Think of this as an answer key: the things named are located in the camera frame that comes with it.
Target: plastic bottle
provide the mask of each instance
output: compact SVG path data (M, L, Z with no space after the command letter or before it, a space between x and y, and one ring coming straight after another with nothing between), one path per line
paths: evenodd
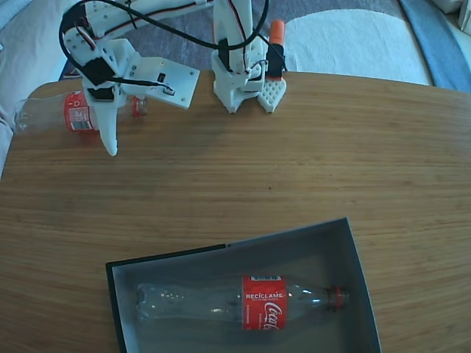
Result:
M128 96L118 110L118 120L147 114L147 100ZM28 98L17 105L16 135L33 135L50 129L72 132L97 131L96 115L82 91L60 94L46 99Z
M337 311L349 302L340 287L303 286L285 277L235 277L224 285L140 284L137 311L143 319L200 319L233 322L242 329L282 329L287 321L322 311Z

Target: orange object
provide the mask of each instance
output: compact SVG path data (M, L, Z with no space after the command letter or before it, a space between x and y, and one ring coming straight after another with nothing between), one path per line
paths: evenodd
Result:
M272 21L270 27L270 43L283 46L285 41L285 23L281 20Z

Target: cardboard box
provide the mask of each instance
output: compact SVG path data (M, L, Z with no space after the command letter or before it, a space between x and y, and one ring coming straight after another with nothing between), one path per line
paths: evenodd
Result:
M380 352L375 320L346 218L231 244L106 265L121 353ZM348 288L336 313L289 321L278 331L234 330L215 321L160 319L144 324L135 309L140 283L281 275Z

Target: robotic arm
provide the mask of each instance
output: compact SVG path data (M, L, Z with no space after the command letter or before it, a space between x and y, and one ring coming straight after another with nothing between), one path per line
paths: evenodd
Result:
M217 43L211 46L215 49L211 55L215 94L230 113L235 113L243 100L254 97L272 112L286 91L286 83L281 75L275 80L265 77L270 57L265 43L254 36L252 0L83 0L64 15L60 44L82 75L85 97L95 109L102 142L111 156L118 152L117 110L127 95L147 96L188 109L199 77L198 70L171 60L141 57L128 40L115 38L147 22L210 6Z

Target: coca-cola logo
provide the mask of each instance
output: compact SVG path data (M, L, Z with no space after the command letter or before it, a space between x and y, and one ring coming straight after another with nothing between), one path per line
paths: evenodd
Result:
M278 327L278 316L283 314L281 307L275 303L265 303L265 319L263 329L280 329Z

